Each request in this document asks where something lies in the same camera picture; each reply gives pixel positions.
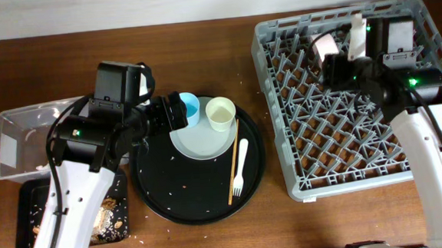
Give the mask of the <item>pink bowl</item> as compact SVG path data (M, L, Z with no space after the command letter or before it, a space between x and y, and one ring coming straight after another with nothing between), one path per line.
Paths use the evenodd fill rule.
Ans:
M340 51L338 50L338 46L332 37L332 34L323 36L312 46L312 57L314 64L316 64L319 68L322 66L326 55L339 53Z

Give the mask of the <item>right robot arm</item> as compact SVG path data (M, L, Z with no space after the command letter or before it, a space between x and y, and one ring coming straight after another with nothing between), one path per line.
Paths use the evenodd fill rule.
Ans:
M356 15L335 28L348 53L326 54L322 84L356 90L375 103L408 159L427 225L429 248L442 248L442 72L417 68L410 16Z

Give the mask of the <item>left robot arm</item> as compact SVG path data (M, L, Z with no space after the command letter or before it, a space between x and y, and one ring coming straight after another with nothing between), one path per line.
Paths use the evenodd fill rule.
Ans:
M48 131L50 190L33 248L89 248L124 155L149 136L187 125L180 95L155 96L156 82L145 63L103 61L95 84L94 92L64 109Z

